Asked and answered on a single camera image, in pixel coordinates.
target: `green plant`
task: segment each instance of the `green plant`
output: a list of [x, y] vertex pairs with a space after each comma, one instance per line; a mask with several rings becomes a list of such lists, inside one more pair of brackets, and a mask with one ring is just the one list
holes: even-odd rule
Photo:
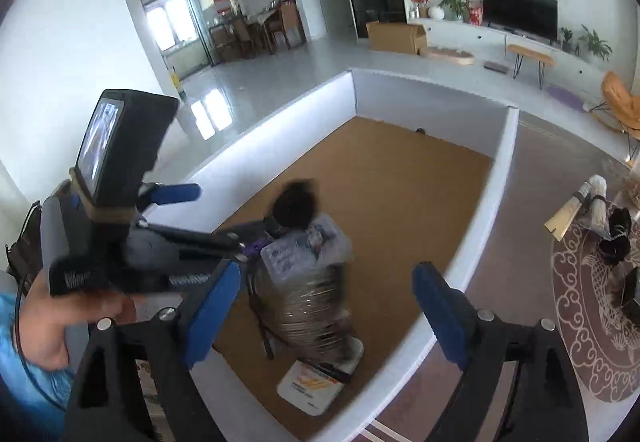
[[442, 0], [438, 6], [440, 8], [449, 7], [456, 17], [464, 16], [469, 12], [471, 0]]
[[564, 41], [564, 43], [570, 43], [574, 38], [574, 33], [568, 28], [562, 27], [560, 31], [562, 32], [562, 41]]
[[611, 46], [607, 44], [607, 41], [600, 39], [596, 30], [590, 32], [584, 25], [582, 25], [582, 28], [587, 32], [587, 35], [580, 37], [580, 41], [586, 44], [588, 51], [590, 51], [594, 56], [609, 62], [609, 56], [613, 52]]

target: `metal screw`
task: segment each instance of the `metal screw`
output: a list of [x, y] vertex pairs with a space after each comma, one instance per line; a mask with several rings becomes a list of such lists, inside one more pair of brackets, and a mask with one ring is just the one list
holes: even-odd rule
[[486, 308], [481, 308], [478, 311], [478, 317], [481, 321], [491, 322], [495, 319], [495, 314], [491, 310], [487, 310]]
[[175, 317], [175, 308], [167, 307], [158, 312], [161, 321], [173, 321]]
[[540, 326], [548, 332], [553, 332], [556, 329], [556, 324], [551, 319], [542, 319]]
[[102, 319], [100, 319], [100, 321], [98, 321], [98, 330], [109, 330], [112, 323], [113, 321], [111, 321], [108, 317], [103, 317]]

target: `screen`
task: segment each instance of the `screen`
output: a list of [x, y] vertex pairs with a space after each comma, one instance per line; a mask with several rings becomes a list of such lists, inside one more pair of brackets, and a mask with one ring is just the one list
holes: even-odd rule
[[124, 102], [121, 100], [100, 99], [84, 135], [78, 155], [78, 170], [91, 196], [94, 195], [109, 139], [123, 107]]
[[484, 19], [513, 30], [558, 39], [558, 1], [482, 0]]

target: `person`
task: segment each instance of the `person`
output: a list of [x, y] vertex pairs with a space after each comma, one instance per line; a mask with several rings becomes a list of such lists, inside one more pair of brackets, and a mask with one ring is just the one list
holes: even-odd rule
[[[46, 273], [33, 281], [20, 307], [20, 345], [31, 375], [56, 408], [34, 387], [18, 356], [15, 340], [15, 282], [0, 281], [0, 427], [3, 440], [53, 441], [62, 437], [64, 412], [74, 375], [69, 369], [65, 327], [113, 317], [124, 324], [136, 319], [131, 298], [117, 292], [75, 293], [51, 297]], [[7, 437], [7, 429], [14, 437]]]

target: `patterned round rug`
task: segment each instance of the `patterned round rug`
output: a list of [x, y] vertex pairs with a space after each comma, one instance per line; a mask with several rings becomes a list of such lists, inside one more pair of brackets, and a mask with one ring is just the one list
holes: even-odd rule
[[625, 275], [640, 265], [640, 228], [634, 223], [631, 254], [617, 267], [602, 262], [599, 237], [571, 225], [553, 241], [554, 299], [562, 339], [578, 377], [594, 396], [617, 402], [640, 386], [640, 330], [620, 310]]

